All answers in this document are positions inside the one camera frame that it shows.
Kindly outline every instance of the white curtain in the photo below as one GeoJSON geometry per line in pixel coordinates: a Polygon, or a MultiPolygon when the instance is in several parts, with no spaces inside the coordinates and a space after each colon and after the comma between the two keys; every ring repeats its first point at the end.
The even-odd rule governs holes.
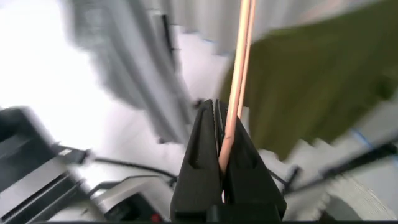
{"type": "MultiPolygon", "coordinates": [[[[373,1],[377,0],[257,0],[253,40],[271,29],[319,21],[373,1]]],[[[216,54],[233,53],[240,2],[172,0],[174,23],[181,25],[186,33],[197,32],[203,39],[215,42],[216,54]]]]}

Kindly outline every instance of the green towel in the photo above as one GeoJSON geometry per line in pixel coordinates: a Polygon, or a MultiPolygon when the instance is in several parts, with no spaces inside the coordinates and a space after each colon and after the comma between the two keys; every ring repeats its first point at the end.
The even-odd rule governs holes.
{"type": "MultiPolygon", "coordinates": [[[[299,139],[332,142],[398,80],[398,0],[279,29],[252,44],[244,105],[254,145],[284,160],[299,139]]],[[[220,99],[228,102],[233,64],[220,99]]]]}

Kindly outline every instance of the green cloth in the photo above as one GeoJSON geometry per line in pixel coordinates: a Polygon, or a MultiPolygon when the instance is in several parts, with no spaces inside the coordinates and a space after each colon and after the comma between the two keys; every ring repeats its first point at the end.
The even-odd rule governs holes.
{"type": "MultiPolygon", "coordinates": [[[[398,0],[279,29],[252,44],[244,105],[254,145],[284,160],[299,139],[332,142],[398,80],[398,0]]],[[[220,99],[228,102],[233,64],[220,99]]]]}

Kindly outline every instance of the red object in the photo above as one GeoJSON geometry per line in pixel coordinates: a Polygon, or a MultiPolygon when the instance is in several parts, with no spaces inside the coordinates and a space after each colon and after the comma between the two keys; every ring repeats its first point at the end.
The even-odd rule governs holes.
{"type": "Polygon", "coordinates": [[[151,220],[152,222],[160,222],[160,221],[162,221],[162,219],[161,219],[161,217],[160,217],[159,214],[153,214],[153,215],[150,217],[150,220],[151,220]]]}

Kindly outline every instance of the copper-colored strip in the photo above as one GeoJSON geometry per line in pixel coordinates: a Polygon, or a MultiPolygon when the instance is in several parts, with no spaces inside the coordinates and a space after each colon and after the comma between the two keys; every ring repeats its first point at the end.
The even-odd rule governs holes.
{"type": "Polygon", "coordinates": [[[243,77],[242,77],[242,85],[241,91],[239,95],[239,106],[238,106],[238,118],[242,118],[242,108],[244,101],[244,90],[246,87],[246,77],[248,75],[248,64],[249,64],[249,55],[250,55],[250,45],[251,45],[251,37],[253,32],[253,24],[254,24],[254,11],[256,9],[256,0],[251,1],[250,6],[250,17],[249,17],[249,27],[248,27],[248,37],[246,42],[246,53],[244,57],[244,67],[243,67],[243,77]]]}
{"type": "Polygon", "coordinates": [[[232,79],[231,94],[229,96],[228,112],[226,117],[225,137],[223,139],[223,145],[221,146],[220,156],[218,158],[218,164],[220,165],[220,170],[222,174],[225,174],[226,167],[229,161],[229,154],[234,143],[239,96],[244,71],[244,58],[245,56],[248,56],[246,55],[246,47],[250,47],[250,45],[247,44],[250,3],[250,0],[241,1],[238,41],[236,43],[234,73],[232,79]]]}

